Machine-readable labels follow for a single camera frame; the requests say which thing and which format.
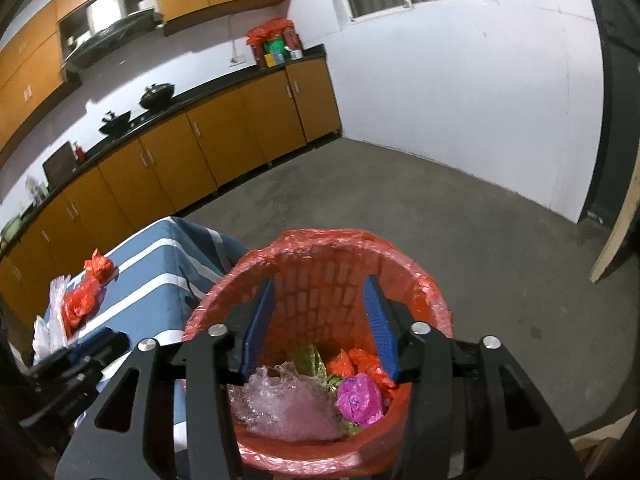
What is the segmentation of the upper wooden kitchen cabinets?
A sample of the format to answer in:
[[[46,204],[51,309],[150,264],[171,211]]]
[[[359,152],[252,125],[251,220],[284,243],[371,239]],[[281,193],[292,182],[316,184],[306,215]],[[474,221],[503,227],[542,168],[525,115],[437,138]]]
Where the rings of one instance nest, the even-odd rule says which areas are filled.
[[[33,1],[1,38],[1,157],[131,41],[283,1]]]

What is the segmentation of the dark wooden cutting board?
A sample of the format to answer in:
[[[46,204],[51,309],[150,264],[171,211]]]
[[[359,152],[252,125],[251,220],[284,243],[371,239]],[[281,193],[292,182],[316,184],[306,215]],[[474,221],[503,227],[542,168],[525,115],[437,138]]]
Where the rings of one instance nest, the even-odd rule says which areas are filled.
[[[61,186],[77,169],[78,162],[70,142],[65,142],[43,164],[49,191]]]

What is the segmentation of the glass jar on counter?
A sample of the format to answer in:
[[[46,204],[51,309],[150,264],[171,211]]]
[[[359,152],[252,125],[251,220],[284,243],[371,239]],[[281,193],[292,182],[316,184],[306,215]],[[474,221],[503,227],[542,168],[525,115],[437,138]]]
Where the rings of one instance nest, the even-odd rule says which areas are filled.
[[[25,188],[35,205],[40,205],[47,198],[47,185],[38,182],[37,179],[32,176],[25,178]]]

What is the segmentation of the dark green foil wrapper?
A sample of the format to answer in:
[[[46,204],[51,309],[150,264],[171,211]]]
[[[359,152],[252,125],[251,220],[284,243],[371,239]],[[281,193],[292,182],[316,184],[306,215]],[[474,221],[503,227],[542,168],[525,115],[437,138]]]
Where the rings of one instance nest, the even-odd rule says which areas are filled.
[[[338,375],[331,375],[326,378],[326,388],[328,388],[329,393],[337,394],[338,388],[340,388],[341,382],[343,378]]]

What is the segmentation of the blue striped tablecloth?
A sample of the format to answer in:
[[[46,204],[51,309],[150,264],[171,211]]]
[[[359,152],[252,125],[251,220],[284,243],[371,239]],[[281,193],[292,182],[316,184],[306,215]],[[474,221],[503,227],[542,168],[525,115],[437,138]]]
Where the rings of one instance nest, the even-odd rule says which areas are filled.
[[[178,342],[206,292],[246,253],[235,238],[207,226],[177,217],[157,220],[106,254],[115,276],[70,340],[108,327],[127,334],[132,344],[151,337],[160,344]]]

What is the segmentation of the clear bubble wrap sheet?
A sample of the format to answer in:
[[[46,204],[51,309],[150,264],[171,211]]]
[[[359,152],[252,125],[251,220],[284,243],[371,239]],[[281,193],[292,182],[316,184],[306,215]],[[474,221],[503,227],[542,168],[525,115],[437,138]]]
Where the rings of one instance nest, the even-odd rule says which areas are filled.
[[[335,441],[346,434],[322,380],[293,363],[261,366],[242,386],[230,386],[234,418],[252,434],[285,442]]]

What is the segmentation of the steel range hood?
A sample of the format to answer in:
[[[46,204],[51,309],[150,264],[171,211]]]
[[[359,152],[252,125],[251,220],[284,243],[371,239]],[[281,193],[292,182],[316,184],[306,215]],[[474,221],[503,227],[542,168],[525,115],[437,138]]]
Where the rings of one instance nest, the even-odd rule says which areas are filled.
[[[128,42],[163,25],[157,0],[91,0],[58,23],[61,72],[79,75]]]

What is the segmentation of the black wok pan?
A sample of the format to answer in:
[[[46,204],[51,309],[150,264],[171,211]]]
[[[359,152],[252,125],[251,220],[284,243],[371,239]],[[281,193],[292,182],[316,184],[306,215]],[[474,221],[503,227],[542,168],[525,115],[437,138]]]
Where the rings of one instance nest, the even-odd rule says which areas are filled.
[[[120,115],[107,112],[102,117],[102,126],[99,128],[99,132],[106,136],[122,136],[130,129],[130,117],[130,110]]]

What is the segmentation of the red bottle on counter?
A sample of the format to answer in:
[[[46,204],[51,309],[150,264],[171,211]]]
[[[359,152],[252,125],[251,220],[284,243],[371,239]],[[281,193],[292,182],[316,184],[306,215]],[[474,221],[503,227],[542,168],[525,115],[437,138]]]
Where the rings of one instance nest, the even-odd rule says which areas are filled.
[[[87,155],[82,149],[82,147],[77,143],[73,143],[73,149],[75,153],[75,157],[79,165],[83,165],[87,161]]]

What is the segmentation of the white translucent plastic bag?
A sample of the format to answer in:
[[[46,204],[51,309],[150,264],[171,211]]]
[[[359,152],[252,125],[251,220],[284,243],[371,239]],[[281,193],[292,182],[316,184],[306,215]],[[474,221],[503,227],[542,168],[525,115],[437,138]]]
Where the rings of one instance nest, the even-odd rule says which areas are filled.
[[[69,275],[61,275],[50,283],[48,314],[45,318],[37,316],[34,322],[34,339],[32,340],[34,364],[68,347],[68,336],[62,317],[68,284],[70,284]]]

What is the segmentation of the green box on counter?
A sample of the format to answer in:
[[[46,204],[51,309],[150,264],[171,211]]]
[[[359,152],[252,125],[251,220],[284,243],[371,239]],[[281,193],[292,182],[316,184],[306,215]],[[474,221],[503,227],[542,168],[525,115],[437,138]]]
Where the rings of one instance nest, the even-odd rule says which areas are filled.
[[[266,41],[264,47],[265,61],[268,67],[281,65],[286,61],[285,42],[282,37]]]

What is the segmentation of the large red plastic bag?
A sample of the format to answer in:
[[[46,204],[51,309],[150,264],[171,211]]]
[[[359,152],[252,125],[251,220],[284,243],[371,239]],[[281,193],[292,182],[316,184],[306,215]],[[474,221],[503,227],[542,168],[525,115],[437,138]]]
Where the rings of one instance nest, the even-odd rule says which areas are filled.
[[[343,379],[355,377],[359,373],[366,374],[378,386],[384,408],[390,407],[398,391],[398,385],[382,369],[380,359],[360,348],[342,349],[337,356],[326,363],[326,370],[330,375]]]

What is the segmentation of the magenta plastic bag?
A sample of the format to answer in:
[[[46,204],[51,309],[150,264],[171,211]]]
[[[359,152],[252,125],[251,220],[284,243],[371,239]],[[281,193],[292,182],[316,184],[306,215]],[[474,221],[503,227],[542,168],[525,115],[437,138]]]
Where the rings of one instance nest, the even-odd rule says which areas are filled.
[[[367,374],[345,378],[337,388],[334,406],[354,425],[370,427],[384,416],[380,388]]]

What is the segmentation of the small red plastic bag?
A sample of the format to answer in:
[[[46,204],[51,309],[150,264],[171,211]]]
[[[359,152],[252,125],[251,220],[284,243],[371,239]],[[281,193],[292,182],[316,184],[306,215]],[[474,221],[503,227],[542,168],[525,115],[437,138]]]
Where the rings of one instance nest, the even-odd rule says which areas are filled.
[[[85,276],[95,280],[100,285],[105,285],[116,274],[114,262],[102,255],[99,249],[95,249],[91,257],[84,263]]]

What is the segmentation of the lime green plastic bag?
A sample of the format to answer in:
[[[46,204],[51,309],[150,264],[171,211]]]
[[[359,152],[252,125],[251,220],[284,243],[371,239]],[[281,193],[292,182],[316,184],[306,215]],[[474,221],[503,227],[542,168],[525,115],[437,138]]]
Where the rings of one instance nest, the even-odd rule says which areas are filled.
[[[328,377],[326,366],[314,344],[302,344],[291,353],[290,360],[295,365],[298,374],[320,380],[325,380]]]

